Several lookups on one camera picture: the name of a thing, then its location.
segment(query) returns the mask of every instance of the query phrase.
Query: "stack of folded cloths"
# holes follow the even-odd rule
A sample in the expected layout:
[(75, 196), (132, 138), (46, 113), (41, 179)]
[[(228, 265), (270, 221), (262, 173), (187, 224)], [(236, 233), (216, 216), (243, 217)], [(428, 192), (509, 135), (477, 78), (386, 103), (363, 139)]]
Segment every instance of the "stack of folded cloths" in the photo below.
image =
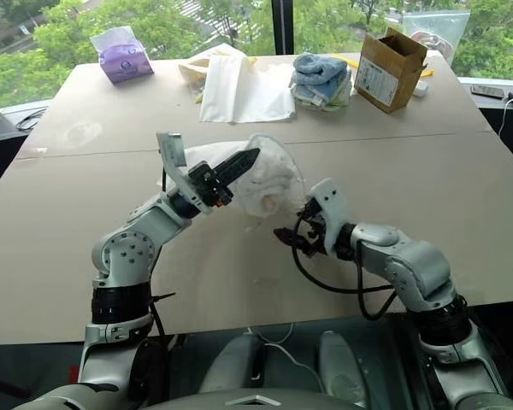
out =
[(335, 111), (348, 104), (351, 70), (345, 61), (303, 54), (292, 65), (291, 93), (297, 103), (325, 111)]

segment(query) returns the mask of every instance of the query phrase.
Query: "brown cardboard box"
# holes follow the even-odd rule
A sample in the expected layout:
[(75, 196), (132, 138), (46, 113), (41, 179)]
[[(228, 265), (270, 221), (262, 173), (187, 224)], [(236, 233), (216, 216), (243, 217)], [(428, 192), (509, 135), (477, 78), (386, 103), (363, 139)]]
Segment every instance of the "brown cardboard box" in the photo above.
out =
[(355, 88), (387, 113), (404, 107), (416, 87), (428, 49), (388, 28), (383, 38), (365, 38)]

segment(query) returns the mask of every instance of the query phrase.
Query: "table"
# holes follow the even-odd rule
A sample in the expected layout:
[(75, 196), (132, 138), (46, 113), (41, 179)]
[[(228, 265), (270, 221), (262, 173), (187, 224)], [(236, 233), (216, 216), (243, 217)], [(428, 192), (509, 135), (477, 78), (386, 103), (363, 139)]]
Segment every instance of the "table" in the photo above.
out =
[[(513, 300), (513, 156), (443, 61), (430, 58), (430, 81), (445, 83), (432, 84), (428, 96), (413, 97), (397, 113), (354, 97), (346, 111), (332, 115), (299, 109), (291, 123), (236, 126), (198, 123), (198, 107), (175, 79), (175, 64), (154, 61), (154, 78), (123, 88), (110, 85), (98, 66), (78, 66), (6, 172), (0, 182), (0, 343), (83, 339), (95, 275), (91, 247), (156, 192), (156, 130), (183, 132), (188, 146), (256, 131), (273, 135), (286, 143), (307, 189), (332, 177), (354, 220), (398, 226), (441, 248), (469, 303)], [(170, 89), (167, 98), (158, 85)], [(117, 97), (118, 105), (110, 105)], [(101, 125), (94, 138), (79, 138), (92, 130), (76, 128), (84, 121)], [(39, 145), (48, 149), (31, 151)], [(153, 276), (156, 294), (177, 292), (158, 304), (166, 332), (358, 314), (356, 297), (328, 293), (297, 273), (289, 249), (272, 235), (292, 216), (259, 221), (221, 208), (195, 219), (164, 248)], [(222, 240), (210, 241), (217, 232)], [(355, 286), (350, 264), (326, 257), (306, 263), (318, 277)], [(367, 285), (378, 283), (367, 275)], [(385, 298), (367, 296), (369, 309)]]

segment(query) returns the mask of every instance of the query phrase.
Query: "purple tissue box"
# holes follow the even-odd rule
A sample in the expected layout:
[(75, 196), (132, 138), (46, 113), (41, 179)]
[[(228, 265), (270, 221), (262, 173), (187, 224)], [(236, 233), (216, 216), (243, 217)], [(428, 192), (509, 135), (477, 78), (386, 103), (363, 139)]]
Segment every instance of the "purple tissue box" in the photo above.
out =
[(108, 47), (99, 56), (99, 64), (112, 83), (154, 73), (143, 45), (137, 40)]

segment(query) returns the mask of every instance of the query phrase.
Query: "glass window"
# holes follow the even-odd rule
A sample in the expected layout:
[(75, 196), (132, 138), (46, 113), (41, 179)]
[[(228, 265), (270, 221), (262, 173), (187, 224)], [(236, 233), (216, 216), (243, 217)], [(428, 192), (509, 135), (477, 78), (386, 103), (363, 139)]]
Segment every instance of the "glass window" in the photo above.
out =
[(270, 1), (0, 0), (0, 107), (52, 98), (76, 64), (96, 62), (89, 37), (131, 26), (151, 60), (226, 42), (274, 53)]
[(513, 0), (294, 0), (295, 53), (360, 51), (366, 33), (403, 31), (405, 13), (436, 10), (471, 12), (452, 61), (458, 76), (513, 79)]

